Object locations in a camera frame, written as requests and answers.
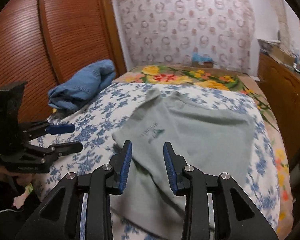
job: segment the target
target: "circle pattern on wallpaper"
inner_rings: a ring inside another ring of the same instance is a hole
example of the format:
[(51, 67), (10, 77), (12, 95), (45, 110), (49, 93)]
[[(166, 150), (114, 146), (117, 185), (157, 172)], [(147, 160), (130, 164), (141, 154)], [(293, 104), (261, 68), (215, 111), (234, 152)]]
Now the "circle pattern on wallpaper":
[(193, 53), (249, 69), (255, 18), (249, 0), (117, 0), (129, 53), (139, 64), (191, 65)]

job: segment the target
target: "bed sheet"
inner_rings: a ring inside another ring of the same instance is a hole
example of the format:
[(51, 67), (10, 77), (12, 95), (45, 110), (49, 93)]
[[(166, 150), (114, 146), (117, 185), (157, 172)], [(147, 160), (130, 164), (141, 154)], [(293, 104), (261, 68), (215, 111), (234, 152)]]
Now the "bed sheet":
[[(111, 134), (122, 126), (137, 106), (143, 103), (147, 91), (152, 88), (158, 88), (163, 96), (178, 90), (206, 108), (231, 109), (239, 113), (248, 113), (254, 118), (255, 135), (246, 185), (243, 189), (271, 226), (277, 228), (280, 192), (276, 163), (265, 124), (254, 101), (242, 93), (199, 86), (114, 83), (102, 91), (91, 104), (75, 114), (65, 119), (60, 119), (58, 113), (52, 115), (50, 121), (54, 123), (73, 123), (76, 127), (75, 132), (63, 135), (45, 135), (33, 140), (32, 144), (47, 147), (51, 143), (79, 140), (83, 143), (84, 149), (80, 153), (59, 158), (52, 165), (50, 173), (36, 175), (33, 185), (39, 198), (43, 199), (68, 172), (72, 171), (82, 175), (108, 163), (114, 154), (114, 140)], [(85, 195), (82, 207), (80, 239), (84, 239), (86, 205), (87, 195)], [(114, 212), (111, 212), (111, 217), (114, 239), (154, 239), (153, 236), (120, 218)]]
[(114, 82), (181, 84), (237, 91), (250, 96), (264, 120), (278, 171), (280, 189), (280, 216), (276, 229), (279, 239), (284, 239), (293, 225), (293, 197), (290, 188), (288, 159), (274, 114), (265, 95), (249, 76), (221, 69), (194, 68), (180, 65), (138, 66)]

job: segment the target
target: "blue and white floral sheet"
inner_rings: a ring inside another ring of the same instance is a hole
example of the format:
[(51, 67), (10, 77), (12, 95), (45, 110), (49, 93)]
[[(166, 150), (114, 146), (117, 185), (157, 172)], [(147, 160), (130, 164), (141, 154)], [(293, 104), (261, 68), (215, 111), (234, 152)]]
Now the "blue and white floral sheet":
[[(262, 117), (254, 101), (241, 93), (225, 90), (201, 88), (197, 86), (114, 83), (99, 93), (92, 103), (75, 114), (59, 119), (50, 117), (54, 123), (73, 123), (76, 127), (72, 134), (45, 135), (31, 143), (48, 147), (53, 143), (81, 141), (82, 152), (59, 158), (48, 174), (36, 175), (34, 188), (43, 199), (58, 181), (68, 172), (77, 175), (93, 172), (99, 166), (108, 163), (114, 154), (111, 134), (119, 129), (129, 118), (134, 109), (144, 102), (148, 90), (158, 88), (163, 96), (174, 90), (186, 95), (194, 102), (210, 109), (231, 109), (237, 113), (248, 113), (255, 120), (255, 134), (251, 149), (250, 166), (247, 170), (244, 191), (261, 210), (271, 226), (278, 224), (280, 195), (274, 153), (268, 139)], [(82, 207), (80, 239), (84, 239), (85, 209), (87, 194)], [(115, 240), (150, 240), (154, 239), (142, 229), (131, 225), (115, 213), (111, 213)]]

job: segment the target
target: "silver bolt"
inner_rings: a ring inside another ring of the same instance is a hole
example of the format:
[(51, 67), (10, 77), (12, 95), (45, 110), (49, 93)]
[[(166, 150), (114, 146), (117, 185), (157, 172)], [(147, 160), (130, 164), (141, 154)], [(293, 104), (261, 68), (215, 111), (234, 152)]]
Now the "silver bolt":
[(69, 173), (66, 174), (66, 178), (67, 179), (73, 179), (75, 177), (75, 175), (76, 174), (74, 172), (69, 172)]
[(187, 166), (185, 166), (185, 170), (186, 171), (194, 171), (194, 167), (191, 165), (187, 165)]
[(222, 173), (221, 178), (223, 179), (230, 179), (230, 175), (228, 173)]
[(112, 168), (112, 166), (110, 164), (105, 164), (105, 165), (102, 166), (102, 169), (104, 171), (109, 171), (109, 170), (111, 170), (111, 168)]

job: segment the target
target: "white wall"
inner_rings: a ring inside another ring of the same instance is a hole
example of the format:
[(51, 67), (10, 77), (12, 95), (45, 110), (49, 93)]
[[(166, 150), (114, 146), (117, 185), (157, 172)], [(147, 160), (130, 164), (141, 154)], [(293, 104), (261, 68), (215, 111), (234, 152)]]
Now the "white wall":
[[(250, 49), (250, 75), (257, 76), (259, 65), (260, 47), (257, 39), (277, 40), (279, 23), (273, 7), (270, 5), (270, 0), (249, 0), (255, 13), (256, 25), (255, 35), (253, 37)], [(116, 15), (116, 23), (118, 26), (119, 36), (122, 44), (122, 50), (126, 62), (127, 69), (130, 70), (133, 65), (125, 42), (124, 33), (121, 27), (121, 20), (118, 14), (118, 7), (114, 2), (114, 11)]]
[(284, 7), (288, 19), (291, 50), (300, 55), (300, 21), (286, 1), (284, 1)]

